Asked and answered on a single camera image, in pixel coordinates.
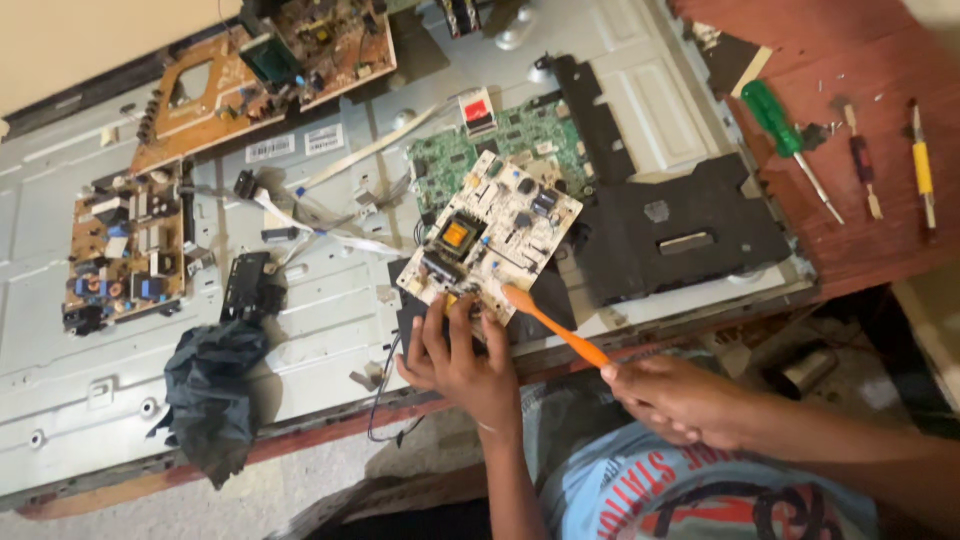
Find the circuit board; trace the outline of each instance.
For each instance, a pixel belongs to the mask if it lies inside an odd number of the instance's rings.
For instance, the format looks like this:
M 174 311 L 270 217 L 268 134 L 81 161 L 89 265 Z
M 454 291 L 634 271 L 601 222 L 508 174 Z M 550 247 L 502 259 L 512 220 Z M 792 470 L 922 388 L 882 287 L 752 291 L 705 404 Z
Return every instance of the circuit board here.
M 185 49 L 166 69 L 140 122 L 133 174 L 280 122 L 295 101 L 312 109 L 396 69 L 387 15 L 374 14 L 370 0 L 292 0 L 250 25 Z M 195 69 L 208 70 L 205 88 L 186 95 L 181 77 Z
M 77 201 L 63 304 L 66 331 L 86 335 L 183 297 L 180 183 L 155 175 L 163 182 L 117 177 Z
M 420 139 L 407 150 L 407 158 L 425 170 L 414 183 L 421 214 L 436 215 L 446 208 L 485 150 L 507 156 L 541 183 L 574 199 L 592 193 L 586 149 L 559 95 L 543 96 L 496 117 L 499 127 L 492 133 L 469 138 L 460 127 Z
M 506 325 L 516 308 L 502 284 L 530 290 L 583 204 L 490 151 L 461 185 L 396 282 L 427 304 L 445 291 L 451 304 L 476 294 Z M 473 334 L 483 339 L 476 315 Z

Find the black cloth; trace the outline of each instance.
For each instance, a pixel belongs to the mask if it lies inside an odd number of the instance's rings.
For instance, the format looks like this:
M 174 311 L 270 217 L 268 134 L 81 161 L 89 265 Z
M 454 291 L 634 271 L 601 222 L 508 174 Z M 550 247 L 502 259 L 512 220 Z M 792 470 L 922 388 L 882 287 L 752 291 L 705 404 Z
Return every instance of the black cloth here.
M 166 444 L 219 490 L 243 471 L 259 429 L 245 376 L 267 353 L 264 331 L 243 320 L 185 332 L 163 370 L 170 411 L 147 436 L 170 428 Z

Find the green circuit board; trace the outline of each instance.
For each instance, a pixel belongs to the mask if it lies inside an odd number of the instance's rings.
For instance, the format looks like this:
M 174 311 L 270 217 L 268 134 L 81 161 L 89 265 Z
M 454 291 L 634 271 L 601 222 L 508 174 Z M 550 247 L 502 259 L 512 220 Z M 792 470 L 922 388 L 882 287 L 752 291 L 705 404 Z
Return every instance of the green circuit board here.
M 464 186 L 464 177 L 485 150 L 509 160 L 548 186 L 577 200 L 592 193 L 593 174 L 569 107 L 544 96 L 496 115 L 497 129 L 468 138 L 463 126 L 420 139 L 407 151 L 426 173 L 415 180 L 420 214 L 440 213 Z

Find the brown circuit board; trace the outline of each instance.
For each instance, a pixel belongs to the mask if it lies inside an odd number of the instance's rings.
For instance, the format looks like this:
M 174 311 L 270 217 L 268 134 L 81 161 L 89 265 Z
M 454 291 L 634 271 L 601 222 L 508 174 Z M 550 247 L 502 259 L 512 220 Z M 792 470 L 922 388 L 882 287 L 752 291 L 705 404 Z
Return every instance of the brown circuit board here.
M 131 173 L 282 121 L 294 101 L 308 110 L 396 69 L 387 15 L 372 14 L 369 0 L 292 0 L 264 25 L 300 63 L 299 81 L 280 88 L 260 81 L 240 56 L 252 39 L 239 26 L 187 48 L 166 69 L 144 111 Z M 205 65 L 203 95 L 184 102 L 180 76 Z
M 77 201 L 74 207 L 64 313 L 84 307 L 97 307 L 103 310 L 101 323 L 111 324 L 172 304 L 183 297 L 186 291 L 183 208 L 178 190 L 177 181 L 173 179 L 162 184 L 149 176 L 142 177 L 141 182 L 121 178 L 106 193 L 94 193 Z M 115 229 L 111 233 L 111 227 L 94 216 L 93 210 L 98 208 L 98 203 L 121 194 L 129 197 L 126 200 L 131 207 L 129 218 L 123 219 L 120 226 L 127 235 L 127 242 L 122 256 L 110 258 L 109 255 L 114 254 L 109 252 L 108 243 L 118 234 Z M 132 208 L 143 201 L 146 201 L 149 209 L 140 211 L 139 214 L 146 214 L 146 217 L 137 219 L 138 214 L 134 213 Z M 162 239 L 156 242 L 162 247 L 151 251 L 163 254 L 172 260 L 172 265 L 163 272 L 162 277 L 157 278 L 161 288 L 155 297 L 144 299 L 136 294 L 134 286 L 139 286 L 142 280 L 151 277 L 152 253 L 141 250 L 141 236 L 150 233 L 159 233 L 159 236 L 162 236 Z M 93 260 L 101 261 L 98 271 L 78 275 L 78 267 L 89 265 Z M 81 281 L 79 287 L 82 294 L 77 290 L 78 280 Z M 100 288 L 101 282 L 107 283 L 103 289 L 106 294 L 103 294 Z

